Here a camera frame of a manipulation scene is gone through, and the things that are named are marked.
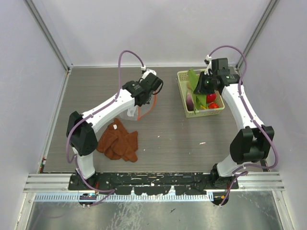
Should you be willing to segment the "clear zip top bag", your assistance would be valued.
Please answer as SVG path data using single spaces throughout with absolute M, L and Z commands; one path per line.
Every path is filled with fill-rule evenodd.
M 124 120 L 139 121 L 142 117 L 149 114 L 153 110 L 156 104 L 156 99 L 157 96 L 153 95 L 151 96 L 149 103 L 142 106 L 136 105 L 134 107 L 131 107 L 120 113 L 119 117 Z

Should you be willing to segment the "green leafy vegetable toy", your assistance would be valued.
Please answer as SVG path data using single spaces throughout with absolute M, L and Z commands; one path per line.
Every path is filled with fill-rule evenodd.
M 196 113 L 196 111 L 200 110 L 200 105 L 206 106 L 206 95 L 200 93 L 200 75 L 193 69 L 189 69 L 187 71 L 187 75 L 189 78 L 189 83 L 191 84 L 192 89 L 188 88 L 188 92 L 192 94 L 193 102 L 194 102 L 194 111 L 193 113 Z

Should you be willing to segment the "purple eggplant toy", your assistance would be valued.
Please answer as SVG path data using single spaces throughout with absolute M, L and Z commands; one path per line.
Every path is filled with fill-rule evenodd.
M 186 94 L 186 107 L 188 111 L 194 111 L 194 102 L 190 92 L 187 92 Z

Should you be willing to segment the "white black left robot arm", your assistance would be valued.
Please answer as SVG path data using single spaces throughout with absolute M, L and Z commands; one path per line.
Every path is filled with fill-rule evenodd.
M 76 163 L 79 185 L 85 190 L 95 190 L 97 182 L 93 152 L 98 147 L 97 132 L 112 118 L 126 110 L 148 104 L 164 83 L 153 70 L 146 70 L 138 81 L 128 81 L 111 98 L 82 114 L 69 116 L 66 136 L 66 154 L 73 150 L 74 156 L 67 162 Z

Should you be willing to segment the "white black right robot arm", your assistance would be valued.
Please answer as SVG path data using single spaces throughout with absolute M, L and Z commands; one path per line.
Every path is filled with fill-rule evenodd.
M 256 115 L 245 94 L 242 77 L 231 74 L 227 58 L 207 56 L 204 62 L 207 67 L 200 72 L 194 92 L 201 95 L 218 91 L 230 107 L 238 129 L 229 155 L 210 172 L 211 185 L 220 189 L 236 172 L 248 166 L 258 167 L 257 163 L 268 157 L 274 130 Z

